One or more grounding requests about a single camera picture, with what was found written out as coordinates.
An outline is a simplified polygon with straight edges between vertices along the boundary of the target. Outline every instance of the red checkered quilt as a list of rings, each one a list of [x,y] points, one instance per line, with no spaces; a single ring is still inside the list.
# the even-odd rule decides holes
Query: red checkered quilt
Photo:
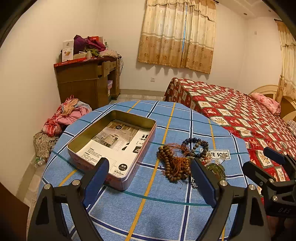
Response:
[[[279,153],[296,156],[296,138],[278,116],[262,104],[231,88],[200,81],[173,78],[165,100],[181,103],[202,113],[246,142],[250,160],[277,181],[289,180],[284,169],[263,155],[267,146]],[[288,149],[282,147],[284,142]]]

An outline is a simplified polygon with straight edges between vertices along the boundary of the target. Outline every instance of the blue gripper pad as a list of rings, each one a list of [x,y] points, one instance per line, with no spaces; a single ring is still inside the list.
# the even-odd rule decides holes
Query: blue gripper pad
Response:
[[[219,198],[218,180],[214,173],[208,171],[198,159],[191,160],[190,170],[198,185],[198,191],[205,202],[214,208]]]
[[[84,190],[84,199],[83,205],[87,208],[90,204],[95,202],[95,198],[102,187],[105,178],[109,172],[109,161],[104,158],[103,162],[101,163],[100,167],[90,180],[89,184],[86,186]]]
[[[264,156],[268,157],[269,159],[275,161],[279,165],[284,165],[285,164],[285,156],[282,155],[281,153],[278,153],[277,151],[265,147],[263,150]]]

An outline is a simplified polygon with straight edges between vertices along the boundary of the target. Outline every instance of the wall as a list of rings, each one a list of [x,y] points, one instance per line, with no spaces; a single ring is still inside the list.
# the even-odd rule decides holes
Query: wall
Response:
[[[76,34],[98,35],[98,4],[97,0],[38,0],[0,48],[0,182],[14,195],[35,153],[33,135],[60,104],[53,64],[62,41]]]
[[[282,57],[279,32],[273,18],[248,20],[246,32],[246,50],[237,89],[249,94],[264,85],[278,85]]]
[[[109,45],[122,55],[121,89],[165,91],[173,77],[184,77],[236,88],[244,56],[246,21],[223,5],[217,5],[216,39],[211,74],[190,69],[137,62],[146,0],[100,1],[97,28]]]

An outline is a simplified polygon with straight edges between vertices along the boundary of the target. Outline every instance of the tablecloth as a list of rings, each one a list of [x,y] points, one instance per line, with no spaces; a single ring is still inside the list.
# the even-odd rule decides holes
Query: tablecloth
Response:
[[[93,204],[87,208],[97,230],[105,241],[123,240],[196,240],[212,208],[198,189],[192,189],[191,178],[170,183],[162,174],[162,162],[156,152],[162,143],[182,143],[188,137],[209,142],[209,149],[229,150],[231,160],[223,163],[229,184],[246,187],[253,183],[242,173],[249,161],[244,140],[235,137],[205,116],[179,103],[131,101],[107,105],[68,126],[54,147],[39,186],[68,185],[81,179],[83,173],[69,164],[67,144],[92,123],[111,110],[121,110],[156,120],[155,138],[126,191],[102,186]],[[73,240],[79,240],[68,206],[64,215]],[[228,236],[237,205],[233,205],[226,223]]]
[[[166,101],[179,102],[202,113],[246,142],[250,159],[277,181],[289,180],[287,173],[263,155],[267,146],[279,153],[296,155],[296,138],[278,116],[237,90],[187,79],[173,78]],[[285,142],[284,149],[280,142]]]

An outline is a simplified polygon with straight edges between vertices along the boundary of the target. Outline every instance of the pink pillow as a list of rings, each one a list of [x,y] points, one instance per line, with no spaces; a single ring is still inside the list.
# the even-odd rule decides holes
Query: pink pillow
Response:
[[[275,100],[266,97],[260,93],[252,93],[251,97],[263,104],[273,115],[279,115],[281,112],[281,105]]]

